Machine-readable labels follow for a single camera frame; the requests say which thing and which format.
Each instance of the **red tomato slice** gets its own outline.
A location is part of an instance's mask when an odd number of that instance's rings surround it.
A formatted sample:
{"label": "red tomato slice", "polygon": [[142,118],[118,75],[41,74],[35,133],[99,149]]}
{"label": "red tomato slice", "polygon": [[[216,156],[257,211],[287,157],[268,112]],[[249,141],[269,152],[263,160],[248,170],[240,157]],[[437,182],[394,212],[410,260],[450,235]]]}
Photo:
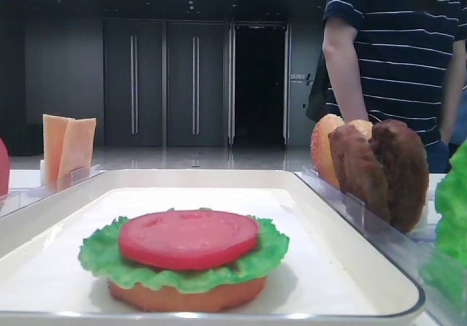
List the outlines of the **red tomato slice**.
{"label": "red tomato slice", "polygon": [[238,259],[256,246],[258,223],[223,211],[164,211],[127,221],[122,256],[170,270],[203,270]]}

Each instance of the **white table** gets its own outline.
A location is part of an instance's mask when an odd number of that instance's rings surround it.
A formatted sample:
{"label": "white table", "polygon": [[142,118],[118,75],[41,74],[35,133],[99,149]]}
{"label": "white table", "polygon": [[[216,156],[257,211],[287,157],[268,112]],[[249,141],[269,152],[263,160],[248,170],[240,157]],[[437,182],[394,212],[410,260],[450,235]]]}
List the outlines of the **white table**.
{"label": "white table", "polygon": [[[445,174],[430,174],[430,184],[428,191],[433,192],[437,184],[445,177]],[[11,192],[29,190],[40,186],[39,170],[11,170],[9,176],[9,188]],[[439,214],[434,209],[433,201],[428,204],[428,224],[436,224],[440,219]],[[427,313],[420,315],[412,326],[439,326]]]}

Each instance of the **floor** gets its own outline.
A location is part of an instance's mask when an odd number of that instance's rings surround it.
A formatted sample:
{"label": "floor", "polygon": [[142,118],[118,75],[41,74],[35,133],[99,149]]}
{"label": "floor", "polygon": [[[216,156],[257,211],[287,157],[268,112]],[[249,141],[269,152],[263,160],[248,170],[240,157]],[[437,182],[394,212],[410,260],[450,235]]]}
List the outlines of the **floor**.
{"label": "floor", "polygon": [[[12,157],[12,169],[39,169],[42,156]],[[93,165],[104,170],[145,168],[284,169],[310,166],[309,149],[238,149],[195,147],[96,148]]]}

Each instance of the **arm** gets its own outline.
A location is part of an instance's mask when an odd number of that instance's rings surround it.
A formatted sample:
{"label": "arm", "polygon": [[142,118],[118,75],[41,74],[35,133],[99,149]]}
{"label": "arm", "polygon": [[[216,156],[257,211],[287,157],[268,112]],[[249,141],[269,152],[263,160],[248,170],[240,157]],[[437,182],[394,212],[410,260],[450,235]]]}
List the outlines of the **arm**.
{"label": "arm", "polygon": [[454,42],[451,61],[446,70],[444,97],[441,106],[441,140],[449,144],[455,127],[463,84],[466,81],[466,41]]}
{"label": "arm", "polygon": [[346,123],[368,119],[353,44],[356,36],[357,30],[343,20],[329,18],[326,21],[323,52],[329,80]]}

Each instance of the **wall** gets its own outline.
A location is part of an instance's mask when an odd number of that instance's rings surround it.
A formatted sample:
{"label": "wall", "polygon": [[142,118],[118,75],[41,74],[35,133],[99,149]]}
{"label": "wall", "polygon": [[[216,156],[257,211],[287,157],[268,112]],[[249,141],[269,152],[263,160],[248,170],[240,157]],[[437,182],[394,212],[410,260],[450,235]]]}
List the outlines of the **wall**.
{"label": "wall", "polygon": [[26,22],[26,116],[96,117],[95,145],[104,144],[103,26],[94,19]]}
{"label": "wall", "polygon": [[23,19],[0,14],[0,123],[26,121]]}
{"label": "wall", "polygon": [[[292,22],[290,45],[290,75],[314,73],[323,43],[323,25],[320,19]],[[314,123],[306,116],[309,91],[312,86],[294,79],[290,83],[289,146],[308,147]]]}

